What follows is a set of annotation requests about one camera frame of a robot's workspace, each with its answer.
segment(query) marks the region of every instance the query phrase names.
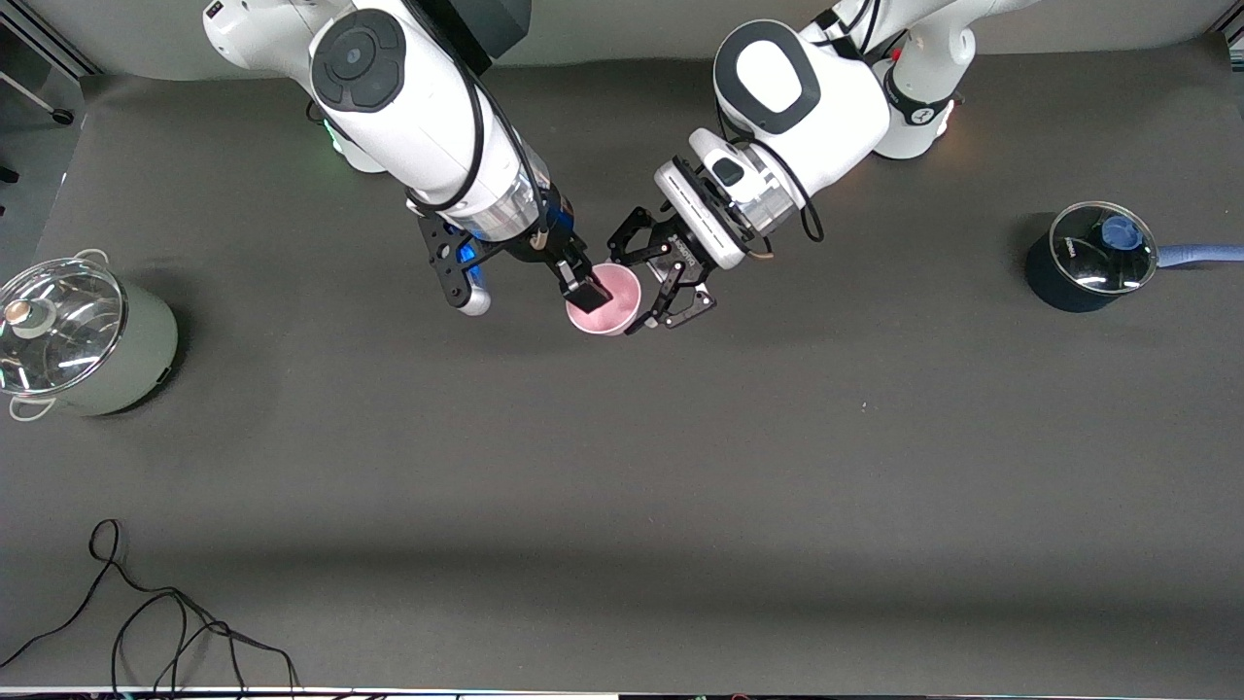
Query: black strap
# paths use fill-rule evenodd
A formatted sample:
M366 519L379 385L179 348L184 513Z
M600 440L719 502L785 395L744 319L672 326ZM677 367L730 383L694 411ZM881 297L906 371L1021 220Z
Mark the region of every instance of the black strap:
M937 102L921 102L919 99L912 99L898 90L898 85L894 82L893 66L886 71L886 80L883 80L881 85L884 88L886 99L903 114L903 119L911 126L924 126L932 122L938 114L942 113L943 109L945 109L945 106L949 104L950 99L954 97L952 93L944 99L938 99Z

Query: blue handle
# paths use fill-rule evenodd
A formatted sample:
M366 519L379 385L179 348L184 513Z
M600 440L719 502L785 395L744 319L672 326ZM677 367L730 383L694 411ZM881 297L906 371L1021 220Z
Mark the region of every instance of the blue handle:
M1159 267L1173 267L1187 262L1244 262L1244 245L1163 245L1158 247Z

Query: lid knob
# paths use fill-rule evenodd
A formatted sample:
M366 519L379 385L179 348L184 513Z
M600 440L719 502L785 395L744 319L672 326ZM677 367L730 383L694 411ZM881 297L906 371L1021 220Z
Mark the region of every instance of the lid knob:
M19 325L30 317L31 310L30 301L26 301L25 298L9 301L9 305L4 307L4 320L12 325Z

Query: pot handle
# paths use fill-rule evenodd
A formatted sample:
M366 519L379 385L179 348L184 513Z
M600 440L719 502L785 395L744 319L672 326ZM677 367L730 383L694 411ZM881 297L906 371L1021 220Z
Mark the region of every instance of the pot handle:
M87 247L85 250L78 250L77 252L73 254L75 257L82 257L83 260L88 260L91 255L97 255L102 257L103 265L108 266L108 254L104 252L103 250L100 250L98 247Z
M35 423L39 419L46 417L47 413L51 412L52 407L55 405L56 405L55 397L52 397L51 399L22 399L21 397L14 397L12 399L9 400L9 418L20 424ZM42 410L39 412L37 414L24 417L19 413L19 410L22 407L42 407Z

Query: gray floor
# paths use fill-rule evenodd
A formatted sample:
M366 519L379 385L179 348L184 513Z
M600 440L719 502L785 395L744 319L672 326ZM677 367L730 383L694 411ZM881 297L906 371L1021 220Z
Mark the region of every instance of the gray floor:
M107 249L185 359L122 415L0 421L0 649L63 619L118 517L142 582L313 685L1239 698L1244 267L1090 315L1020 272L1088 198L1244 241L1224 56L983 56L927 157L817 195L824 245L789 224L720 307L632 338L577 333L509 259L486 316L448 308L402 188L289 81L88 85L40 254ZM488 80L600 256L713 123L710 75ZM104 588L0 683L104 683L138 604ZM127 639L136 680L174 615ZM233 683L211 652L192 683Z
M16 184L0 184L0 280L27 266L47 223L81 136L82 91L52 70L6 27L0 27L0 70L77 121L63 127L20 92L0 83L0 165L17 170Z

